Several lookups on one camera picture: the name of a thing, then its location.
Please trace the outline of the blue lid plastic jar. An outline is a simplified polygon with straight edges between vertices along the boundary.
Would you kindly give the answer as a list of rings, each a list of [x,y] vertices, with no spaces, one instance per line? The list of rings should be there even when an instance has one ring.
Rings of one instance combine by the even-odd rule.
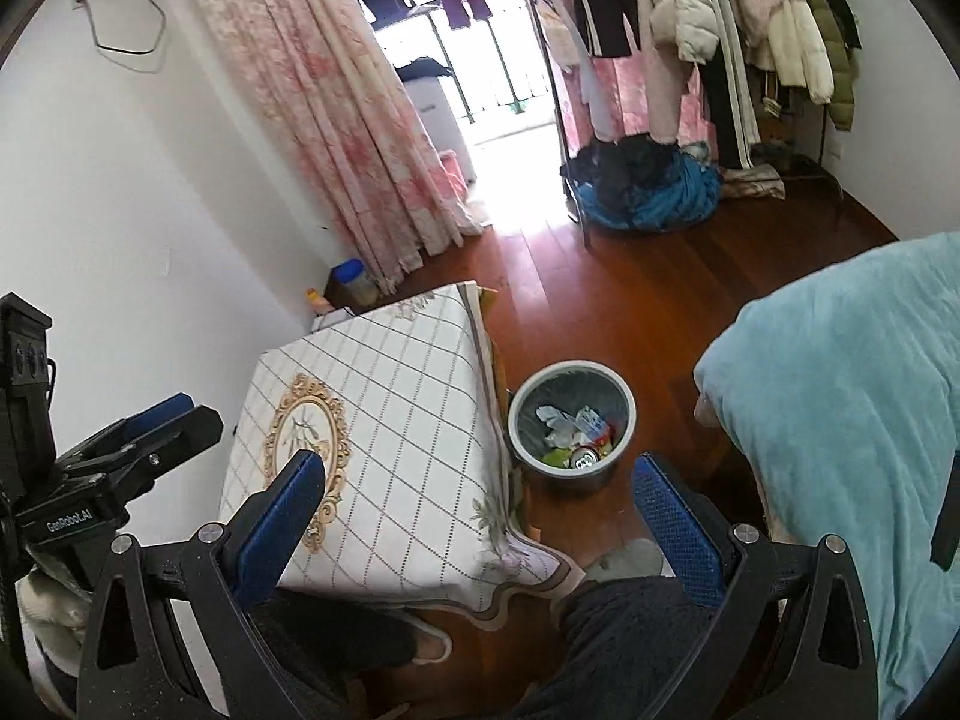
[[[359,259],[348,259],[331,271],[331,298],[352,310],[370,309],[379,301],[379,289]]]

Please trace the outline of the green packet in bin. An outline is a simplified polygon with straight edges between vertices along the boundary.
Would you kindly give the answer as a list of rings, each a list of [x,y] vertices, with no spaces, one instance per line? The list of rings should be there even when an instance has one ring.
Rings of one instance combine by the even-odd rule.
[[[571,463],[573,449],[571,447],[556,447],[540,457],[540,461],[551,468],[568,468]]]

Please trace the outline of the grey slipper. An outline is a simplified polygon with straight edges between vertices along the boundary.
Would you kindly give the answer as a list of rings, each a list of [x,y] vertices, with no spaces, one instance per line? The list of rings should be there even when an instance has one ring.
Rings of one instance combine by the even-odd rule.
[[[674,577],[661,548],[647,538],[636,538],[597,557],[584,569],[587,582],[615,582],[641,577]]]

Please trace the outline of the orange cap bottle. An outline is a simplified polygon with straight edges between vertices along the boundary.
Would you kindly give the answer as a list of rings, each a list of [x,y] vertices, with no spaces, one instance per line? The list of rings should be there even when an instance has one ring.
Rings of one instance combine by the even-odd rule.
[[[316,316],[324,317],[334,312],[334,306],[327,301],[317,289],[309,288],[308,291],[304,293],[304,296],[306,296],[306,301],[308,301],[309,307],[313,309]]]

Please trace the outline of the white torn cardboard box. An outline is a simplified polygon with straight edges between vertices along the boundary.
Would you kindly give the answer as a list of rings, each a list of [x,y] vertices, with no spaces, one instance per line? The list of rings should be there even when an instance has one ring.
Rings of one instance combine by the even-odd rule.
[[[545,424],[547,444],[553,449],[556,449],[556,447],[578,449],[581,445],[587,445],[583,429],[591,421],[604,419],[590,406],[581,406],[574,415],[568,415],[566,411],[562,411],[556,406],[542,405],[535,410],[535,414]]]

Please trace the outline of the white patterned tablecloth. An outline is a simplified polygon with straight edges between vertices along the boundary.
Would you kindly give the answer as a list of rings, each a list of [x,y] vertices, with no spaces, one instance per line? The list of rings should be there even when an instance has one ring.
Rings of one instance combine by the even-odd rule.
[[[524,533],[473,281],[270,349],[252,372],[220,497],[231,518],[299,450],[325,466],[283,587],[505,625],[516,593],[563,598],[584,572]]]

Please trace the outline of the red cola can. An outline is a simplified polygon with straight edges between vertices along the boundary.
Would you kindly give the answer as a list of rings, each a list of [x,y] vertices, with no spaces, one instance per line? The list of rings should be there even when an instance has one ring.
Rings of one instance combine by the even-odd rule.
[[[569,456],[569,468],[571,468],[571,470],[585,470],[586,468],[596,466],[601,460],[601,454],[599,454],[599,450],[597,450],[596,447],[581,445],[581,447],[571,452]]]

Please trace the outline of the pink floral curtain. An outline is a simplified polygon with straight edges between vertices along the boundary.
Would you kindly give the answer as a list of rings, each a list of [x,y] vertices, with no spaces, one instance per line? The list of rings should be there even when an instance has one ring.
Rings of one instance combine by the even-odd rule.
[[[195,2],[381,293],[480,232],[356,0]]]

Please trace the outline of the hanging clothes rack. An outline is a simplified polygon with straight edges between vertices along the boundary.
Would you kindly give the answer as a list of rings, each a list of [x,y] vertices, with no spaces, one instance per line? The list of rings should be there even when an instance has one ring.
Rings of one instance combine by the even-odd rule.
[[[566,210],[587,221],[566,161],[592,138],[647,135],[721,174],[721,198],[782,197],[799,176],[793,115],[854,122],[861,46],[848,0],[523,0],[550,88]],[[490,26],[491,0],[359,0],[376,28]]]

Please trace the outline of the blue clothes pile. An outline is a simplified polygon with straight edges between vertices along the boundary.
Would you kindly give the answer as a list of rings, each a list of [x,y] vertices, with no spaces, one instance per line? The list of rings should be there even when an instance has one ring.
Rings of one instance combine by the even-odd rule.
[[[647,135],[592,138],[563,164],[562,176],[587,221],[612,231],[661,234],[703,223],[721,198],[715,166]]]

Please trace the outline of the light blue blanket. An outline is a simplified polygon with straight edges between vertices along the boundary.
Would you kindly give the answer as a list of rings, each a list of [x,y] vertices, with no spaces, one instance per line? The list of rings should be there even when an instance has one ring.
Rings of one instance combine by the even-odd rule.
[[[878,713],[918,699],[958,632],[958,238],[867,250],[747,302],[693,379],[752,466],[775,538],[850,546]]]

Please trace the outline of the white round trash bin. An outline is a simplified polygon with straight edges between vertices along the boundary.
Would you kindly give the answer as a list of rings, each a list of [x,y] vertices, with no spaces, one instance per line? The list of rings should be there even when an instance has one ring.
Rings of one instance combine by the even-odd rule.
[[[509,400],[506,433],[528,472],[587,493],[607,483],[638,427],[630,385],[612,367],[572,359],[544,367]]]

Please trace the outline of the person dark trouser leg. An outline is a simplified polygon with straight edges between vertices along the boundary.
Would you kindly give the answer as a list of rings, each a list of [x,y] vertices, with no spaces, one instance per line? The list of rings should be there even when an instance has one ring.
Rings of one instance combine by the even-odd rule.
[[[558,616],[558,671],[511,718],[638,718],[715,613],[663,575],[589,582]],[[251,610],[254,628],[313,718],[347,718],[347,684],[378,671],[438,667],[452,639],[421,617],[278,589]]]

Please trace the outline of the red blue milk carton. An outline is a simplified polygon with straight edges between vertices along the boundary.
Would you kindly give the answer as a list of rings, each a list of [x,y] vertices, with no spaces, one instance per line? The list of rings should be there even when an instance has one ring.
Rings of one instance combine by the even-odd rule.
[[[583,429],[584,437],[587,439],[587,445],[596,450],[601,458],[607,457],[612,452],[613,429],[607,421],[591,421]]]

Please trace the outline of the white appliance on balcony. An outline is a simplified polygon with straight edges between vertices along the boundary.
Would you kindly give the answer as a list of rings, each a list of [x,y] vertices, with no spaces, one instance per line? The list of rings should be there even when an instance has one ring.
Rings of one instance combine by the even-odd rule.
[[[472,156],[443,86],[444,78],[451,78],[452,70],[433,57],[418,57],[398,67],[397,75],[436,151],[441,156],[448,151],[454,154],[460,180],[472,185],[477,181]]]

